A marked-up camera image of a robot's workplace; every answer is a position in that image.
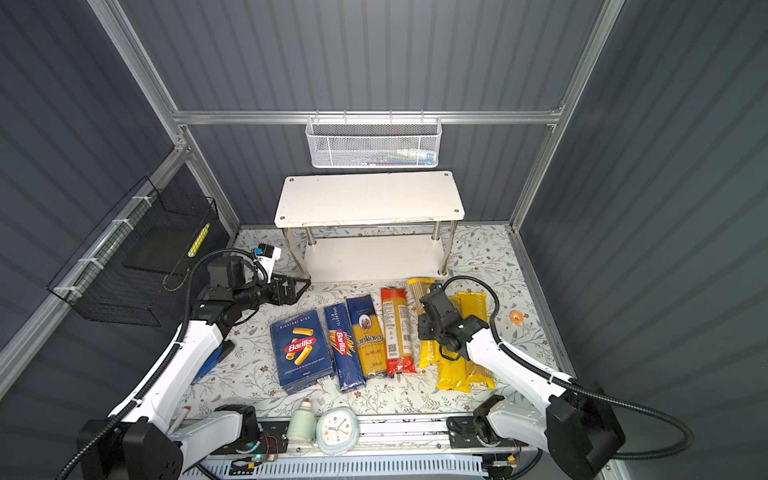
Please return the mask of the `yellow pasta bag tan window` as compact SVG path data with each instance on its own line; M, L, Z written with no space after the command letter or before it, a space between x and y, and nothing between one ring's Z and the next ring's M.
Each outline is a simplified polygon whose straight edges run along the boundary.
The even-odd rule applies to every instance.
M413 278L407 282L415 301L417 314L417 336L420 341L420 369L426 369L438 362L439 345L430 330L429 319L421 303L421 299L430 292L430 288L434 283L435 280L431 278Z

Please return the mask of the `red yellow spaghetti bag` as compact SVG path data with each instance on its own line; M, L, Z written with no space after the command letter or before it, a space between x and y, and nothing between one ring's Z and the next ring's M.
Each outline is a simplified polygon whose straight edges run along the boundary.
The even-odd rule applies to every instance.
M415 373L406 292L400 288L382 288L381 302L387 375Z

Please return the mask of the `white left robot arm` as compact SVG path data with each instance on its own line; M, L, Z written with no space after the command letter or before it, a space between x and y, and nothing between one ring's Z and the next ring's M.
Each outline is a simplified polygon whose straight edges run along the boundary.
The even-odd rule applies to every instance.
M263 304L293 305L310 284L275 274L268 283L206 286L140 384L106 419L83 426L78 451L59 478L80 467L86 479L177 479L222 447L242 453L257 449L262 433L254 409L246 405L227 404L187 427L169 427L186 389L242 312Z

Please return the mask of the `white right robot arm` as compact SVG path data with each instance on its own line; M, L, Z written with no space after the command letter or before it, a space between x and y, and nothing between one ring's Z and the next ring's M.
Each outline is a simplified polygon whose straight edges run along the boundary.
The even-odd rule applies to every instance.
M683 421L660 410L607 395L599 385L552 369L502 339L496 316L462 315L446 288L453 278L433 283L414 298L422 307L419 336L434 340L449 361L463 358L511 385L534 407L524 414L500 395L473 413L479 440L497 443L521 440L548 453L571 479L593 479L612 460L648 461L672 457L691 448L695 436ZM677 429L681 440L645 451L624 451L625 433L614 412L631 411Z

